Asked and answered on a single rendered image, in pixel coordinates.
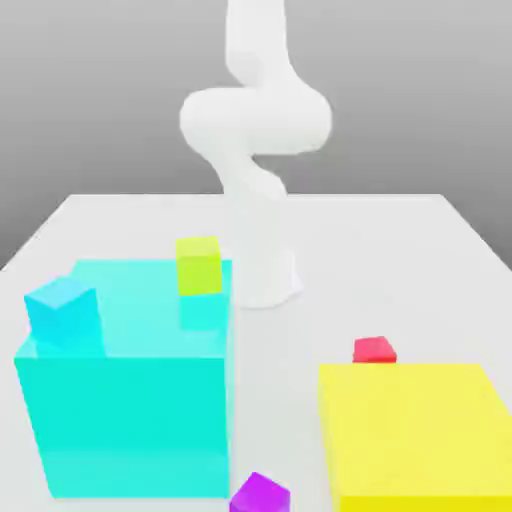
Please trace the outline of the small red cube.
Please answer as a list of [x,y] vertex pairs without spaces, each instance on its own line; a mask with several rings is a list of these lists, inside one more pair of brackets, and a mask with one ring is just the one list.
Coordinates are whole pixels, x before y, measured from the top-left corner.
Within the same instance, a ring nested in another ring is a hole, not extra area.
[[397,354],[384,336],[359,338],[354,341],[353,363],[396,363]]

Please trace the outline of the small purple cube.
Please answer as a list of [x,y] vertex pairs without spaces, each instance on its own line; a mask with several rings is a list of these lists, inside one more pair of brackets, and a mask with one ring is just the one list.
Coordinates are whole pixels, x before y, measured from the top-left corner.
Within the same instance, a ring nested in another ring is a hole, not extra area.
[[290,512],[290,491],[253,472],[230,500],[229,512]]

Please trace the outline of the small light blue cube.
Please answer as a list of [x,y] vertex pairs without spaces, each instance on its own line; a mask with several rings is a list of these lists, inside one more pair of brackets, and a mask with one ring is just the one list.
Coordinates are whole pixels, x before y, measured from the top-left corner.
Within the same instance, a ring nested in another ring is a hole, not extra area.
[[75,278],[58,277],[29,292],[24,302],[30,345],[41,357],[104,355],[96,289]]

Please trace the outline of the large yellow box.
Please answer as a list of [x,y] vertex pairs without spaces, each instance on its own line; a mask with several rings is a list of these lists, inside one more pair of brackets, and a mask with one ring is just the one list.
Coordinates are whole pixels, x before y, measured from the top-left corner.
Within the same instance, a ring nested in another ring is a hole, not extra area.
[[512,512],[512,416],[476,364],[322,364],[333,512]]

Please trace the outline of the small lime green cube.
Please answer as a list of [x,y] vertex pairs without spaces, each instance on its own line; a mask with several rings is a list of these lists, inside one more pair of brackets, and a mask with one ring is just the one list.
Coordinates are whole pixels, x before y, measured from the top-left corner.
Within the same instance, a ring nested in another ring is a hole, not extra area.
[[222,292],[222,260],[216,236],[177,239],[176,266],[180,296]]

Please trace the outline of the large turquoise box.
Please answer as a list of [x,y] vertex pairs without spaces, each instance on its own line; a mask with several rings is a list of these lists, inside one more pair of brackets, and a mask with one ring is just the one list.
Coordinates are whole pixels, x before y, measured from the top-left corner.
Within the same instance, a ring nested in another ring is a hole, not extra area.
[[81,260],[101,357],[14,363],[56,498],[225,498],[234,419],[232,263],[222,292],[182,297],[172,260]]

